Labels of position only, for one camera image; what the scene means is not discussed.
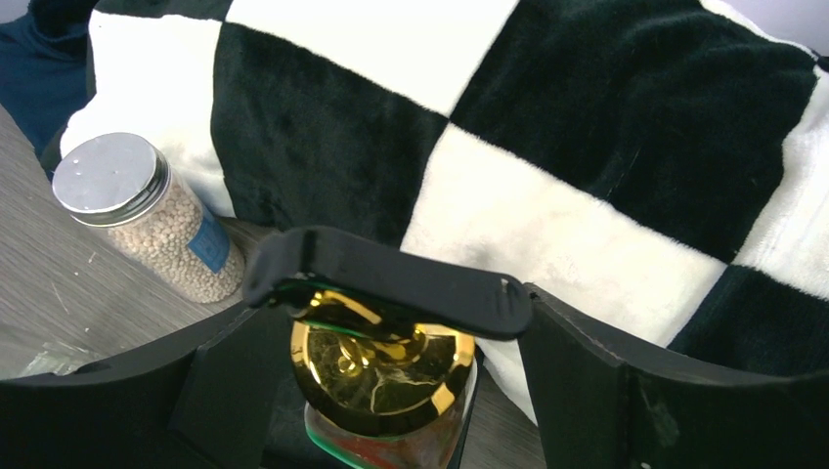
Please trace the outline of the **gold-top oil bottle brown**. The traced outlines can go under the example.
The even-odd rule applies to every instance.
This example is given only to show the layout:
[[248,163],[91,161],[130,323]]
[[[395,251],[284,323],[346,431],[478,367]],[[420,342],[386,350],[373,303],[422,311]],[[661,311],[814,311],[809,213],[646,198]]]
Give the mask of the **gold-top oil bottle brown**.
[[475,397],[477,340],[514,340],[532,319],[514,277],[329,227],[265,236],[242,295],[290,318],[307,435],[353,468],[451,467]]

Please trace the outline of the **black white checkered blanket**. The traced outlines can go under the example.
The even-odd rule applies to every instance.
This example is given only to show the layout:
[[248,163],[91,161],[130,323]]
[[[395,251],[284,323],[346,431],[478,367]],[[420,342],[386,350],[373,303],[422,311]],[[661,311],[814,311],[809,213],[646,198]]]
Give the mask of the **black white checkered blanket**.
[[680,354],[828,365],[828,61],[722,1],[100,1],[100,135],[217,215],[532,282]]

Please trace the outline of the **dark blue cloth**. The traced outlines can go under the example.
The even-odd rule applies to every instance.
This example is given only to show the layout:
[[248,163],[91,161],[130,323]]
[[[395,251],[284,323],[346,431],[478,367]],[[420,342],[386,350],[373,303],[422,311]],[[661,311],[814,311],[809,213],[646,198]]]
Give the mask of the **dark blue cloth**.
[[94,1],[29,3],[1,25],[1,105],[36,154],[88,103],[88,24]]

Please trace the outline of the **silver-lid spice jar left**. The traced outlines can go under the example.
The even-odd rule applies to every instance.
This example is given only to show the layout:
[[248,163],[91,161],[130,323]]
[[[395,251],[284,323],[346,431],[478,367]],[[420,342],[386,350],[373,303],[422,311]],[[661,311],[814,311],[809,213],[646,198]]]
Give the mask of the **silver-lid spice jar left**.
[[110,133],[81,144],[57,165],[52,190],[76,222],[186,299],[215,303],[240,287],[239,248],[144,138]]

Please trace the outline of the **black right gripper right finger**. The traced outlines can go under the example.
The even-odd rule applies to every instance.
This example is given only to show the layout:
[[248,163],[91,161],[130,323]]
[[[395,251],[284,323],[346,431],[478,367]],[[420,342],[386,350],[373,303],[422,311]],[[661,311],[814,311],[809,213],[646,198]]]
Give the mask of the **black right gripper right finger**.
[[824,468],[828,375],[701,362],[529,285],[519,346],[549,468]]

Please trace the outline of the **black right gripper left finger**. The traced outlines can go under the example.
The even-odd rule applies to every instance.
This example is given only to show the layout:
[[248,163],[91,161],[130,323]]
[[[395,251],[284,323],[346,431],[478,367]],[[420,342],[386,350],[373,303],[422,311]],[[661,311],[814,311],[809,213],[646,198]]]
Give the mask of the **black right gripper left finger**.
[[280,313],[232,307],[57,376],[1,384],[5,468],[256,468],[287,367]]

